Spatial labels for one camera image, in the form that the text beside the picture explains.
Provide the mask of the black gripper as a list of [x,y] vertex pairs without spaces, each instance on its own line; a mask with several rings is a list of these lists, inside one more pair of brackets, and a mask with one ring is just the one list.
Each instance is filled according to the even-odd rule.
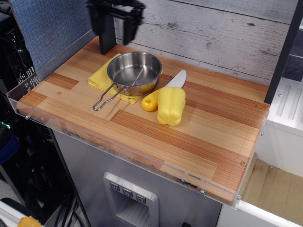
[[124,21],[123,44],[135,39],[137,28],[143,19],[145,5],[138,0],[89,0],[87,1],[93,31],[103,33],[103,17],[112,16]]

